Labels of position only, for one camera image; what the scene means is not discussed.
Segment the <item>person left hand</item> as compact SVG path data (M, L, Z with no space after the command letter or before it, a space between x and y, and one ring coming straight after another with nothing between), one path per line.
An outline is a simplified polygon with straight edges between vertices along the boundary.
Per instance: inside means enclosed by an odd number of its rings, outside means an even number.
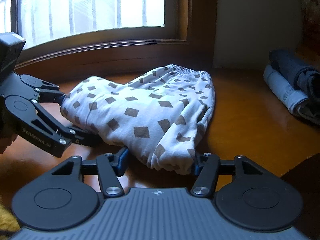
M17 139L16 133L11 133L7 137L0 139L0 154L3 154L5 150L12 145L12 143Z

